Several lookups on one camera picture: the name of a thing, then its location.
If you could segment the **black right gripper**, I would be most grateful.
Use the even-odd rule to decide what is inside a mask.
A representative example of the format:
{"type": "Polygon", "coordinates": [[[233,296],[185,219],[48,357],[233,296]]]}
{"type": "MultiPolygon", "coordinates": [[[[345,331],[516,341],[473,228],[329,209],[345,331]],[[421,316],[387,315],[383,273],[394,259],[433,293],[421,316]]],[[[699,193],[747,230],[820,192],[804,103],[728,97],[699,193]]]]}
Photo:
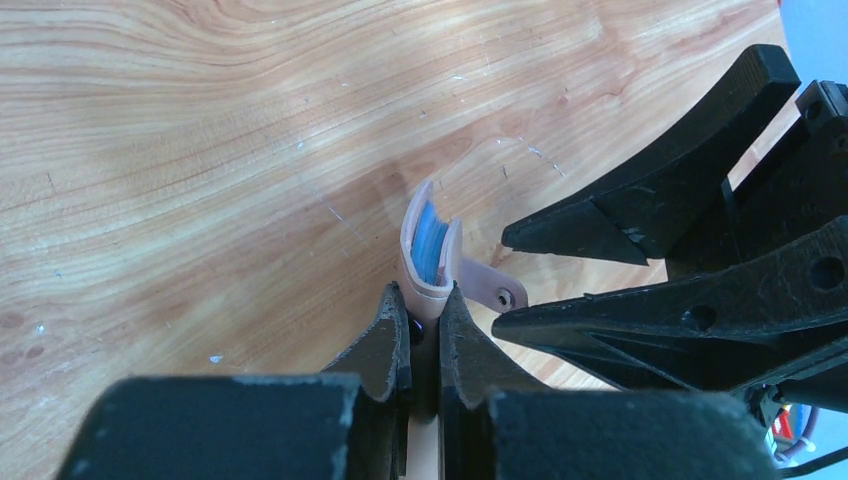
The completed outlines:
{"type": "MultiPolygon", "coordinates": [[[[515,251],[644,265],[710,207],[801,81],[754,44],[667,131],[503,229],[515,251]]],[[[847,407],[847,88],[811,83],[799,118],[666,260],[670,282],[497,318],[499,339],[623,389],[724,391],[769,424],[784,403],[847,407]]]]}

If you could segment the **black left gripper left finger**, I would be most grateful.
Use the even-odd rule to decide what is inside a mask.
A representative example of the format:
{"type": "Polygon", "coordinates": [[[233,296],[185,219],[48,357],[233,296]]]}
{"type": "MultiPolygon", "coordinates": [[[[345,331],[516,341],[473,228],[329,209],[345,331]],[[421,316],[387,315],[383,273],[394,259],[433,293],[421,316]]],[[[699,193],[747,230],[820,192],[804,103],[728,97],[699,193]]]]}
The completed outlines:
{"type": "Polygon", "coordinates": [[[409,318],[397,283],[385,286],[375,319],[322,369],[354,374],[359,390],[347,428],[342,479],[397,479],[406,474],[413,380],[409,318]]]}

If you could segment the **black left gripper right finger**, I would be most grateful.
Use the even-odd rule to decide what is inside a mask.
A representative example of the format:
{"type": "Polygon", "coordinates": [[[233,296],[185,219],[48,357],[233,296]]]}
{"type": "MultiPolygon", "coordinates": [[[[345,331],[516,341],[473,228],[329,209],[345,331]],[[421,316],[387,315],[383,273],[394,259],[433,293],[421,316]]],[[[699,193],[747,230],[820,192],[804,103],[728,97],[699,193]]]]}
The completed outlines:
{"type": "Polygon", "coordinates": [[[455,284],[439,318],[439,460],[442,479],[494,479],[488,399],[502,390],[544,391],[472,318],[455,284]]]}

